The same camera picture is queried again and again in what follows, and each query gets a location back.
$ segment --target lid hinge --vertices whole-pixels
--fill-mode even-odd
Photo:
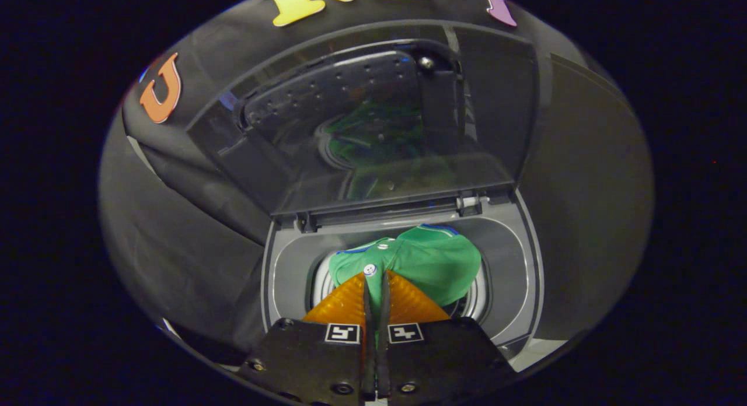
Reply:
[[[483,204],[480,203],[480,196],[475,193],[459,193],[456,198],[456,210],[459,216],[472,216],[483,213]]]
[[[316,233],[317,221],[309,212],[299,212],[296,214],[296,225],[301,233]]]

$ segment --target orange gripper pad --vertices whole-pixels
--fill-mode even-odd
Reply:
[[[427,323],[448,320],[449,315],[428,295],[407,279],[387,270],[389,275],[389,324]]]
[[[315,323],[357,324],[362,327],[365,334],[364,284],[363,273],[347,279],[312,308],[303,320]]]

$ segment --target green garment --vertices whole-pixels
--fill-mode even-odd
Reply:
[[[379,323],[385,270],[408,279],[443,307],[467,294],[481,260],[477,247],[454,229],[424,223],[396,239],[383,238],[338,251],[329,260],[329,273],[334,284],[340,286],[363,272],[368,281],[371,312],[375,323]]]

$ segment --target dark background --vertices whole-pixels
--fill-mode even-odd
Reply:
[[[12,23],[2,64],[11,137],[2,151],[10,250],[0,404],[269,403],[139,312],[96,217],[100,151],[120,98],[168,45],[238,1],[2,0]],[[616,79],[651,145],[657,209],[643,265],[605,321],[485,403],[736,404],[745,385],[743,337],[732,330],[744,321],[744,7],[512,1]]]

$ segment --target blue trim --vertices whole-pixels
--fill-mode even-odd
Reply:
[[[368,250],[369,248],[371,248],[371,247],[370,246],[369,247],[363,247],[363,248],[359,248],[358,250],[341,250],[341,251],[336,252],[335,254],[341,254],[341,253],[344,253],[344,254],[349,254],[349,253],[363,253],[364,251]]]
[[[458,236],[458,235],[459,235],[459,233],[457,233],[457,231],[456,231],[456,230],[454,230],[454,228],[451,228],[451,227],[446,227],[446,225],[428,225],[427,223],[421,223],[421,227],[425,227],[425,228],[435,228],[435,229],[437,229],[437,230],[446,230],[446,231],[451,231],[451,233],[453,233],[453,234],[454,234],[455,236]]]

